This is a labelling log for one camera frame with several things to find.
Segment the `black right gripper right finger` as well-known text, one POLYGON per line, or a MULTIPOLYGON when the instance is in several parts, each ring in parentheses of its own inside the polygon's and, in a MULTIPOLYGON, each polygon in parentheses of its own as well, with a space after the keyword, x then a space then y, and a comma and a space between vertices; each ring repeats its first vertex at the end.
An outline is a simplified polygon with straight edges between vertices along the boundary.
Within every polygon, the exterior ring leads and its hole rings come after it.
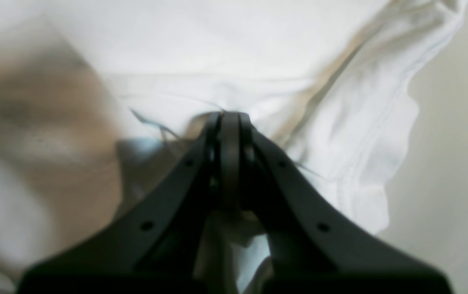
POLYGON ((385 244, 329 204, 247 114, 231 114, 237 198, 262 223, 273 275, 263 294, 450 294, 439 270, 385 244))

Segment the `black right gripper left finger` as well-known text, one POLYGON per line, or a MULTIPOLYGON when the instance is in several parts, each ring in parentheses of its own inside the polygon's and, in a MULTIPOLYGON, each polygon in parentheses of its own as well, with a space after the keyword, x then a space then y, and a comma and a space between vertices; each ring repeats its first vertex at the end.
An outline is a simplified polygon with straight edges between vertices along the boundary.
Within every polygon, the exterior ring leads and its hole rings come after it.
POLYGON ((136 207, 79 245, 28 270, 18 294, 207 294, 193 269, 222 184, 215 112, 169 174, 136 207))

